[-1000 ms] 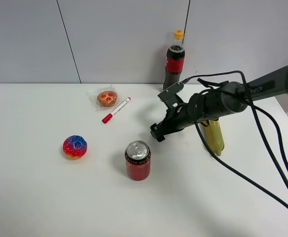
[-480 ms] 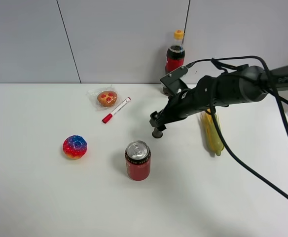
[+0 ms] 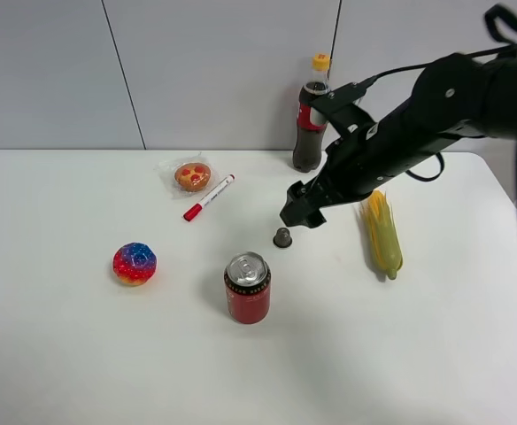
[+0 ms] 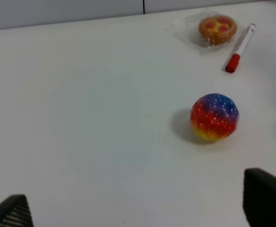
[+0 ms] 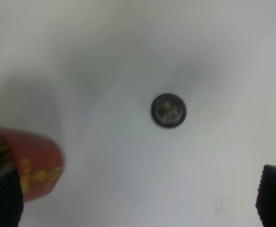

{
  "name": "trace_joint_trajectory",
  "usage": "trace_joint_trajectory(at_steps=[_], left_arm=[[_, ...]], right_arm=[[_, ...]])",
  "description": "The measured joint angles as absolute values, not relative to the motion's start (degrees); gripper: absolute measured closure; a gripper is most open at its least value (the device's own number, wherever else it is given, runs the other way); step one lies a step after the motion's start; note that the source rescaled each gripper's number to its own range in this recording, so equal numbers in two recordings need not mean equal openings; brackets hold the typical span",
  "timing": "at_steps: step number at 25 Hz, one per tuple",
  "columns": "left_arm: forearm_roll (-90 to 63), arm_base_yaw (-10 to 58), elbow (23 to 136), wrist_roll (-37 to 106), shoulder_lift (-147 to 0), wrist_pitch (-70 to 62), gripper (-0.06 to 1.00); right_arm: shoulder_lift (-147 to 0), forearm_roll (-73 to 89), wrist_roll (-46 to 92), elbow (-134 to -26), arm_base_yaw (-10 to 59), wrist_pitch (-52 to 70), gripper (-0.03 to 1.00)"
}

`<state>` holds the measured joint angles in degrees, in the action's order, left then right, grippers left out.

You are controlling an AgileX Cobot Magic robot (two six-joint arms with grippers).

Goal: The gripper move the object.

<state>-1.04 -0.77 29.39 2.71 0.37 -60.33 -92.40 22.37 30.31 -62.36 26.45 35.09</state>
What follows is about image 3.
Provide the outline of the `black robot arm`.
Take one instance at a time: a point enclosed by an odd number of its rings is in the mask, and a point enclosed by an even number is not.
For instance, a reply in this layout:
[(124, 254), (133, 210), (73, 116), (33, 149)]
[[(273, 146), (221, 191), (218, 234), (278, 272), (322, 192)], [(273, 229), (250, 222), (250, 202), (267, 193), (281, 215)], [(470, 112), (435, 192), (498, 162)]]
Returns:
[(462, 138), (517, 135), (517, 57), (481, 63), (453, 53), (424, 66), (411, 95), (379, 120), (355, 103), (376, 82), (349, 83), (313, 101), (339, 137), (308, 182), (287, 191), (280, 212), (288, 227), (317, 228), (322, 209), (357, 203), (374, 189)]

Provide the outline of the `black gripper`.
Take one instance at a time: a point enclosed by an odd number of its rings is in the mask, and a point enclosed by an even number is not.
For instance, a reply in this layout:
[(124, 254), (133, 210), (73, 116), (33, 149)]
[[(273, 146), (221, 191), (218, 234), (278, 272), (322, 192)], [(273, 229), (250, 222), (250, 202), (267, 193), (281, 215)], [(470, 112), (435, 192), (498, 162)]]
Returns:
[(318, 176), (293, 183), (280, 218), (285, 226), (318, 228), (320, 208), (358, 202), (374, 189), (456, 142), (456, 136), (424, 128), (403, 102), (379, 121), (354, 104), (327, 116), (341, 136), (332, 143)]

